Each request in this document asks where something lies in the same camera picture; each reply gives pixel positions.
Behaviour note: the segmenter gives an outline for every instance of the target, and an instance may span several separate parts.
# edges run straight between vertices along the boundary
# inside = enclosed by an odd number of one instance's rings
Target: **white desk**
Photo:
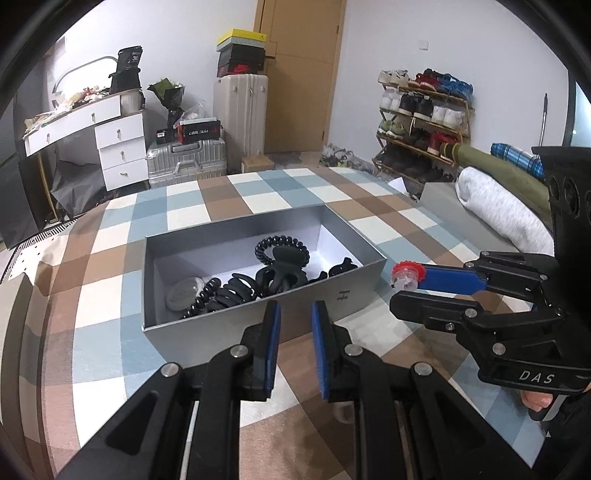
[[[125,115],[137,110],[136,105],[130,104],[129,95],[137,91],[117,93],[79,107],[30,133],[23,139],[27,156],[68,135],[94,127],[95,148],[99,151],[107,190],[148,180],[144,112]]]

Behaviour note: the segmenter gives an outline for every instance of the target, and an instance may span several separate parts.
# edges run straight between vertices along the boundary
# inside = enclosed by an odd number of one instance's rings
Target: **blue gripper pad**
[[[271,329],[271,339],[265,356],[265,383],[264,390],[267,398],[271,398],[271,391],[275,386],[275,372],[277,370],[277,352],[279,351],[279,334],[281,332],[281,307],[275,303],[275,312],[273,312],[273,326]]]
[[[322,313],[319,311],[319,303],[314,302],[312,305],[312,336],[314,339],[314,351],[316,353],[316,375],[318,376],[318,383],[320,384],[320,395],[322,395],[322,400],[328,400],[330,390],[329,367],[326,358],[326,350],[324,348],[324,336],[320,320]]]
[[[486,281],[482,280],[474,271],[423,266],[427,270],[427,276],[418,284],[418,288],[421,290],[444,291],[461,295],[474,295],[477,291],[486,290]]]

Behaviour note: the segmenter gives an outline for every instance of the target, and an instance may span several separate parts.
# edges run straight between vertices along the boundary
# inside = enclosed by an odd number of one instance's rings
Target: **checkered tablecloth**
[[[141,331],[141,240],[269,210],[326,203],[387,257],[373,302],[339,322],[355,343],[405,367],[428,361],[530,464],[544,432],[517,392],[477,379],[473,358],[453,335],[396,319],[388,309],[393,265],[401,260],[461,266],[478,253],[429,211],[370,175],[346,168],[299,168],[183,183],[111,200],[71,229],[24,250],[25,271],[49,297],[27,420],[35,470],[59,471],[163,363]],[[527,310],[519,300],[480,292],[484,308]],[[275,390],[264,404],[243,403],[241,478],[349,479],[352,426],[320,399],[312,339],[280,346]]]

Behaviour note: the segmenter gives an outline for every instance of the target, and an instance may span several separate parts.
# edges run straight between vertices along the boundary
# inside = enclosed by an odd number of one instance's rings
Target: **human hand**
[[[523,405],[533,411],[540,411],[542,408],[549,407],[554,399],[551,393],[528,392],[525,390],[521,390],[520,393]]]

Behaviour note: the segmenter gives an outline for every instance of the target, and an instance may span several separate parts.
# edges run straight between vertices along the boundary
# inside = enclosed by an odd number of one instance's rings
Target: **blue plaid rolled mat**
[[[493,143],[491,146],[491,155],[517,165],[535,179],[544,180],[544,166],[539,155],[531,155],[517,147],[512,147],[504,143]]]

